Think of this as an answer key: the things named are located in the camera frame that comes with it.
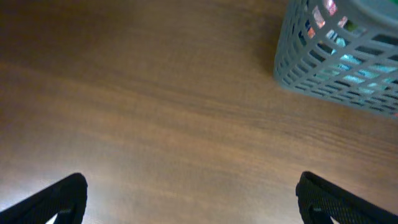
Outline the Kleenex tissue multipack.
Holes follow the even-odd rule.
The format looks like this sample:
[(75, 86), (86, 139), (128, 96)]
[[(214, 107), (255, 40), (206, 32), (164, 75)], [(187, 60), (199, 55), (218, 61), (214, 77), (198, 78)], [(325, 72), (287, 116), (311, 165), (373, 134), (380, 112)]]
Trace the Kleenex tissue multipack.
[[(325, 26), (326, 24), (326, 17), (323, 16), (321, 13), (321, 9), (324, 9), (327, 11), (327, 15), (330, 17), (336, 15), (336, 12), (338, 12), (338, 6), (334, 0), (322, 0), (321, 4), (322, 7), (319, 6), (319, 1), (304, 1), (304, 11), (307, 13), (310, 13), (312, 16), (311, 18), (313, 19), (313, 22), (316, 24), (316, 27), (318, 29), (321, 29)], [(343, 16), (339, 21), (338, 21), (338, 27), (343, 28), (348, 21), (348, 18), (346, 16)], [(316, 35), (315, 29), (310, 25), (310, 20), (307, 20), (305, 22), (305, 28), (307, 30), (307, 35), (310, 39), (314, 38)]]

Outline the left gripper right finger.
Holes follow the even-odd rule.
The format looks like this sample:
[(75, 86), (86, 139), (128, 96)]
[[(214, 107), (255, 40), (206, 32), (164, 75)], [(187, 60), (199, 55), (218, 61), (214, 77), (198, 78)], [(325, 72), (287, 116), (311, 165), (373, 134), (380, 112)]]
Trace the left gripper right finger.
[(305, 171), (295, 189), (304, 224), (397, 224), (397, 215)]

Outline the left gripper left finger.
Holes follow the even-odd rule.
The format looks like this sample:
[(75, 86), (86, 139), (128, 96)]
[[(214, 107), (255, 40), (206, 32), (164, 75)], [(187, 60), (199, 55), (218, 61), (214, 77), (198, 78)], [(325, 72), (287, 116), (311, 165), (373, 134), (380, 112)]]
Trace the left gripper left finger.
[(1, 211), (1, 224), (47, 223), (81, 224), (86, 209), (88, 184), (74, 173), (19, 203)]

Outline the small teal tissue packet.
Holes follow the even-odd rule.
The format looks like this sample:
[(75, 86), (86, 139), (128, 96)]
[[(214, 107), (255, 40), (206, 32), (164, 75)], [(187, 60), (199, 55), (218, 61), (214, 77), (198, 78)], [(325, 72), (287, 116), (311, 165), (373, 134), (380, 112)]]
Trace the small teal tissue packet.
[(309, 52), (319, 62), (312, 91), (333, 101), (395, 110), (397, 37), (363, 32), (346, 39), (332, 29), (325, 38)]

